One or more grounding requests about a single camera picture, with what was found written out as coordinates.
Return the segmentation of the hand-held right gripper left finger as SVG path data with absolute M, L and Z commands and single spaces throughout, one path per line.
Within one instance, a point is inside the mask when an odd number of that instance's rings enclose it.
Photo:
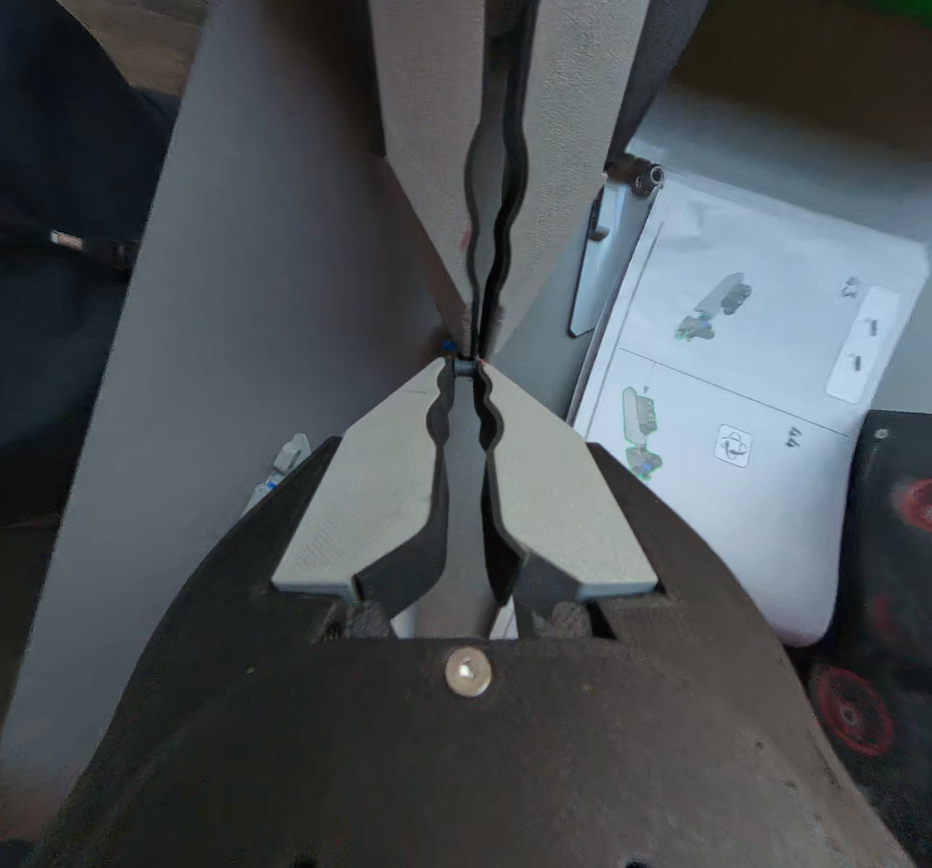
M 271 582 L 379 605 L 389 618 L 440 579 L 448 552 L 448 360 L 346 430 Z

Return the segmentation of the grey building piece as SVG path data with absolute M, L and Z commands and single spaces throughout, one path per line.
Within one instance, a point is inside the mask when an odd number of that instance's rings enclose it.
M 594 331 L 620 284 L 657 192 L 664 169 L 631 153 L 612 160 L 589 213 L 568 334 Z

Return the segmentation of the lego instruction booklet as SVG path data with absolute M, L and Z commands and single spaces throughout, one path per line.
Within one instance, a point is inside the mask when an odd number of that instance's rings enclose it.
M 671 175 L 623 276 L 573 426 L 787 645 L 832 621 L 857 438 L 929 272 L 920 243 Z

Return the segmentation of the black lego truck box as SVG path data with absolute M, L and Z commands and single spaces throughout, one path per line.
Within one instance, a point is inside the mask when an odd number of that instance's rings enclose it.
M 868 414 L 832 623 L 801 658 L 836 755 L 914 863 L 930 866 L 930 414 Z

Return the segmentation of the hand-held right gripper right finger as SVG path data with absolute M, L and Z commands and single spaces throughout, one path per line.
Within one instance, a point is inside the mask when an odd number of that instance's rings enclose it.
M 583 438 L 495 367 L 475 371 L 485 567 L 500 606 L 642 595 L 659 578 Z

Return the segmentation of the white lego panel piece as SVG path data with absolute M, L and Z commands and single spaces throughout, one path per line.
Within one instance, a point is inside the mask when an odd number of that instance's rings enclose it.
M 310 454 L 311 449 L 307 436 L 303 433 L 293 435 L 273 459 L 266 479 L 254 487 L 242 515 L 246 515 L 274 489 L 277 489 L 298 466 L 309 458 Z

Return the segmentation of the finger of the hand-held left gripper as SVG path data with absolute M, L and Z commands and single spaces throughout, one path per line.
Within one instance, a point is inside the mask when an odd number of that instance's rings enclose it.
M 651 0 L 532 0 L 509 70 L 479 358 L 513 335 L 604 184 Z
M 482 109 L 484 0 L 368 0 L 386 160 L 429 246 L 429 288 L 460 353 L 472 342 L 467 167 Z

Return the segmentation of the person's dark clothed body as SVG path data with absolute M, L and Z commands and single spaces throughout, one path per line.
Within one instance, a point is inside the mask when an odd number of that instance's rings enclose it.
M 2 527 L 64 510 L 179 110 L 56 0 L 1 0 Z

